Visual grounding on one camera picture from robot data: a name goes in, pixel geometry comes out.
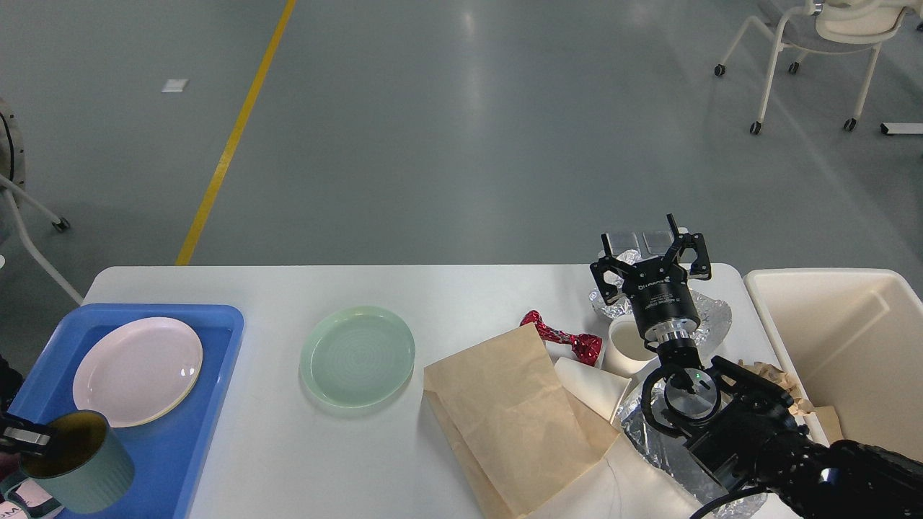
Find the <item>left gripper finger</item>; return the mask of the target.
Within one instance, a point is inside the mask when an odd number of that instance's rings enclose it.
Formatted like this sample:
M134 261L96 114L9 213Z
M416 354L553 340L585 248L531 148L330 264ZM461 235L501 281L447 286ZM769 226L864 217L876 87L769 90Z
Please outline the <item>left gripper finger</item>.
M1 450L10 454L46 456L53 428L32 422L2 422Z

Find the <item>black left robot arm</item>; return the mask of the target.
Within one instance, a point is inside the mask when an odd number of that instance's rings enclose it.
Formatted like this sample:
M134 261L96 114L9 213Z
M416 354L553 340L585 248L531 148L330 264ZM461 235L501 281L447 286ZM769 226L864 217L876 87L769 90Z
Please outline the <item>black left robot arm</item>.
M10 404L19 392L24 377L1 358L1 450L3 453L46 457L50 440L55 436L52 427L13 416Z

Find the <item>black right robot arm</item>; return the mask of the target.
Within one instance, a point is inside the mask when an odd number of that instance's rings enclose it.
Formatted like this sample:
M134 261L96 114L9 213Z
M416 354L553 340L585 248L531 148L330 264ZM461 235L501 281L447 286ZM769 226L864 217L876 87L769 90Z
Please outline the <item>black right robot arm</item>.
M662 255L627 263L609 234L590 270L606 305L626 298L642 345L659 365L640 395L644 420L684 447L725 496L719 506L767 492L803 518L919 518L921 463L853 440L824 446L789 412L793 397L723 357L702 362L693 334L701 316L690 280L709 280L705 237L667 216L672 242Z

